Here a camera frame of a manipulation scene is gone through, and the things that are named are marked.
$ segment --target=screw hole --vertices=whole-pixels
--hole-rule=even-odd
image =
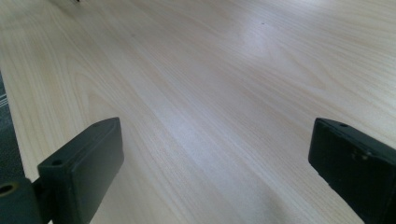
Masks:
[[[53,161],[52,165],[62,165],[62,161],[61,160]]]
[[[0,187],[0,197],[12,193],[18,187],[18,183],[7,183]]]

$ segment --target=gray carpet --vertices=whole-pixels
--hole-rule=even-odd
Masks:
[[[0,73],[0,182],[24,176],[21,155]]]

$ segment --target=small dark object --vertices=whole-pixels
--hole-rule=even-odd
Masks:
[[[317,119],[308,160],[365,223],[396,223],[395,149],[344,123]]]
[[[122,163],[120,120],[97,122],[41,162],[35,183],[0,184],[0,221],[89,223]]]

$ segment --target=table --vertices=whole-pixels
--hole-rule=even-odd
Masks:
[[[393,1],[2,1],[26,175],[120,117],[92,223],[361,223],[307,161],[316,117],[396,147]]]

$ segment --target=wood grain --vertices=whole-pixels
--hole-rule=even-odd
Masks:
[[[309,165],[316,117],[396,147],[393,1],[3,0],[28,177],[120,117],[92,223],[361,223]]]

